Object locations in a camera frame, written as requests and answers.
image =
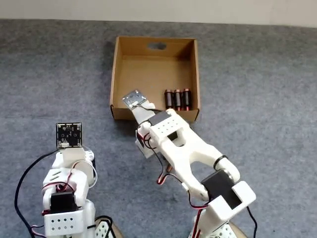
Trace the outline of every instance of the open cardboard box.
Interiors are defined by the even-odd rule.
[[[110,109],[114,119],[134,120],[122,97],[138,89],[159,110],[165,110],[164,92],[189,88],[192,110],[178,111],[196,120],[200,110],[197,41],[184,38],[126,37],[116,39]]]

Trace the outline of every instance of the white wall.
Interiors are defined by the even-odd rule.
[[[317,0],[0,0],[0,18],[317,27]]]

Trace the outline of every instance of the white robotic arm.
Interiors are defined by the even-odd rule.
[[[228,158],[205,143],[173,109],[155,114],[154,105],[137,90],[124,96],[123,101],[139,123],[136,144],[145,157],[155,151],[161,152],[175,169],[183,187],[191,195],[208,201],[195,224],[199,230],[197,237],[217,234],[217,230],[256,199],[248,184],[239,181],[239,171]],[[213,167],[217,172],[199,182],[190,167],[195,161]]]
[[[81,147],[81,124],[58,123],[56,138],[60,151],[42,188],[46,238],[115,237],[108,221],[96,227],[95,206],[87,199],[98,175],[94,153]]]

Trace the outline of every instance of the aa battery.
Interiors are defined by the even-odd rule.
[[[166,89],[164,92],[164,96],[165,96],[166,109],[173,108],[173,92],[172,92],[172,90]]]
[[[174,109],[180,111],[182,109],[181,92],[179,89],[174,91]]]
[[[192,92],[189,88],[185,88],[182,93],[183,108],[185,111],[192,109]]]

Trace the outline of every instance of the gray carpet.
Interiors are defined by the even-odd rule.
[[[28,237],[14,208],[22,172],[55,147],[55,123],[81,121],[97,158],[89,192],[97,215],[127,238],[186,238],[195,215],[176,181],[134,146],[135,123],[108,108],[117,35],[195,37],[202,110],[194,130],[226,154],[257,194],[259,238],[317,233],[317,29],[190,23],[0,20],[0,237]],[[53,157],[32,170],[20,194],[42,224],[41,182]],[[210,173],[194,164],[199,178]],[[243,211],[234,222],[251,237]]]

